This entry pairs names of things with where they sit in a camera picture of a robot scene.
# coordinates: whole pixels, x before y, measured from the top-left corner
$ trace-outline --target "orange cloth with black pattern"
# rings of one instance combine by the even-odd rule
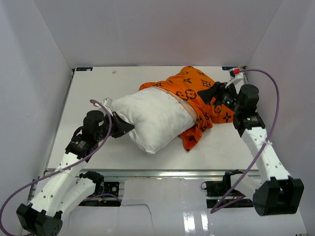
[[[214,83],[215,81],[202,71],[192,66],[186,66],[180,73],[169,77],[166,81],[145,83],[140,86],[139,90],[149,87],[161,88],[177,95],[192,106],[197,114],[196,125],[179,136],[183,139],[185,150],[189,151],[199,142],[202,132],[212,128],[213,123],[233,121],[234,113],[226,106],[214,106],[214,98],[210,105],[206,105],[198,96],[198,91],[208,89]]]

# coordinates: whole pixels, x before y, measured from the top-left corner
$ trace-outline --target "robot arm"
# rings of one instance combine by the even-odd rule
[[[111,115],[110,136],[121,137],[134,126],[124,122],[115,112]],[[109,130],[109,117],[101,111],[90,111],[65,149],[65,154],[55,172],[88,156],[102,141]],[[29,202],[21,204],[17,215],[23,229],[37,236],[55,236],[63,225],[63,219],[88,196],[104,192],[104,176],[88,171],[80,175],[80,181],[71,189],[79,172],[86,166],[83,161],[70,169],[51,177],[44,188]]]
[[[259,215],[293,214],[297,211],[304,185],[300,179],[293,179],[278,159],[272,144],[267,141],[267,131],[257,110],[258,88],[245,84],[237,94],[233,83],[216,82],[211,88],[198,92],[206,104],[225,105],[234,112],[233,124],[240,137],[256,158],[263,145],[256,165],[261,175],[261,183],[243,175],[241,171],[229,171],[222,182],[207,182],[207,189],[218,189],[216,194],[225,194],[238,183],[235,190],[252,200]]]

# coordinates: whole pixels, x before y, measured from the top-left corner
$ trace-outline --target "gray wall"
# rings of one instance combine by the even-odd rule
[[[51,146],[71,70],[33,0],[0,0],[0,204],[37,178]],[[3,222],[20,225],[15,211],[28,191],[7,206]]]
[[[34,0],[71,66],[246,65],[282,0]]]
[[[270,72],[279,84],[281,107],[272,141],[293,177],[304,182],[300,209],[311,236],[315,235],[314,13],[314,0],[284,0],[249,63],[249,68]],[[265,76],[249,76],[260,89],[259,110],[270,127],[275,89]]]

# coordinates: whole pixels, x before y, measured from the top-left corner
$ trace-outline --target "orange pillowcase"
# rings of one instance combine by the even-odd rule
[[[197,114],[196,125],[180,134],[186,151],[191,150],[201,139],[202,132],[212,128],[213,123],[228,123],[233,121],[234,113],[224,105],[214,106],[213,98],[210,105],[206,105],[198,96],[198,91],[210,88],[215,81],[202,71],[192,67],[184,67],[177,75],[166,81],[149,82],[140,86],[139,90],[157,87],[167,90],[189,103]]]

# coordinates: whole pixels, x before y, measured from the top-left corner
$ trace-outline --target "white pillow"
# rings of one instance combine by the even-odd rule
[[[146,88],[115,100],[112,109],[135,126],[129,132],[130,138],[150,154],[195,124],[176,98],[157,88]]]

